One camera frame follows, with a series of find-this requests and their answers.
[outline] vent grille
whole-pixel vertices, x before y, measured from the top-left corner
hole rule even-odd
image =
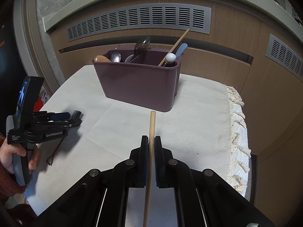
[[[303,82],[303,60],[284,42],[270,34],[266,56]]]
[[[96,14],[67,28],[69,42],[108,31],[134,28],[190,29],[209,34],[211,8],[180,3],[151,3]]]

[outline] device screen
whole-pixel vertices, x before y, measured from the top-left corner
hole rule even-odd
[[[19,98],[18,98],[18,103],[17,103],[17,110],[16,110],[16,116],[17,116],[19,121],[20,121],[21,110],[22,110],[22,105],[23,105],[27,85],[28,85],[28,81],[24,81],[23,84],[22,84],[20,93],[19,93]]]

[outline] chopstick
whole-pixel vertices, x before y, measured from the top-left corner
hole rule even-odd
[[[189,32],[189,29],[186,30],[186,32],[184,32],[184,34],[179,38],[179,40],[174,44],[174,46],[169,50],[168,54],[173,52],[175,50],[175,48],[179,45],[179,43],[181,42],[181,40],[185,37],[185,35]],[[166,56],[163,58],[163,60],[160,62],[160,64],[158,66],[162,66],[165,62],[165,58]]]
[[[151,111],[151,117],[150,117],[150,123],[149,123],[149,155],[148,155],[147,183],[146,183],[146,190],[145,190],[143,227],[147,227],[149,208],[150,208],[150,198],[151,198],[151,190],[152,190],[151,189],[152,188],[152,164],[154,161],[155,124],[156,124],[156,112]]]

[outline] white tablecloth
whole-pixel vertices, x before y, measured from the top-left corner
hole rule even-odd
[[[156,114],[155,135],[176,159],[196,170],[213,169],[235,188],[241,186],[243,195],[248,174],[239,163],[248,166],[248,157],[235,145],[248,148],[247,133],[238,100],[229,92],[221,83],[181,74],[172,110]],[[59,140],[40,146],[37,169],[25,191],[37,215],[90,169],[104,171],[127,159],[140,146],[142,135],[148,135],[150,110],[106,98],[92,65],[69,78],[43,110],[79,110],[83,122],[70,129],[53,166],[45,160]],[[233,175],[239,175],[240,182]],[[173,189],[158,189],[153,183],[149,226],[177,226]],[[145,189],[130,189],[125,226],[142,226],[144,194]]]

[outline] gray tile wall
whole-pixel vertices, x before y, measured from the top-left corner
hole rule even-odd
[[[36,0],[36,13],[42,45],[49,65],[60,86],[65,82],[66,79],[63,76],[62,70],[56,58],[50,36],[44,31],[42,18],[51,13],[58,12],[71,1],[72,0]]]

